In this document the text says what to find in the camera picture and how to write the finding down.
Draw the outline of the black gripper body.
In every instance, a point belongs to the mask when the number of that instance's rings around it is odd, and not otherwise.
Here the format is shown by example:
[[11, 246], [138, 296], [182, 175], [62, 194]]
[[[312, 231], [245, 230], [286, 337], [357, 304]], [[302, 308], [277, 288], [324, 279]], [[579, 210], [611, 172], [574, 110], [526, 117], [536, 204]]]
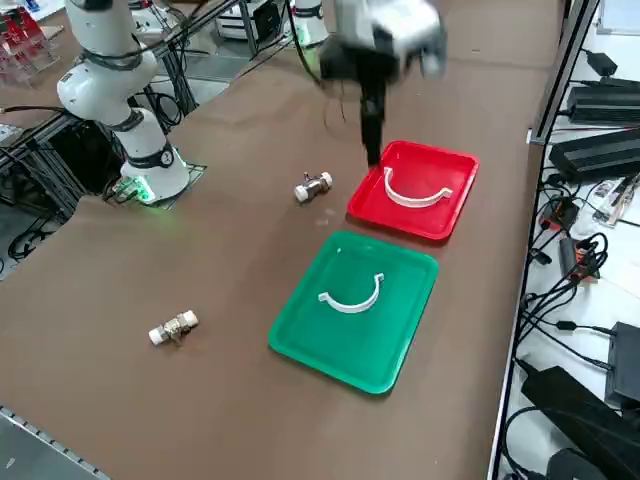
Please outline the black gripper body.
[[320, 78], [351, 80], [361, 86], [386, 85], [399, 76], [399, 60], [384, 52], [348, 46], [328, 39], [319, 56]]

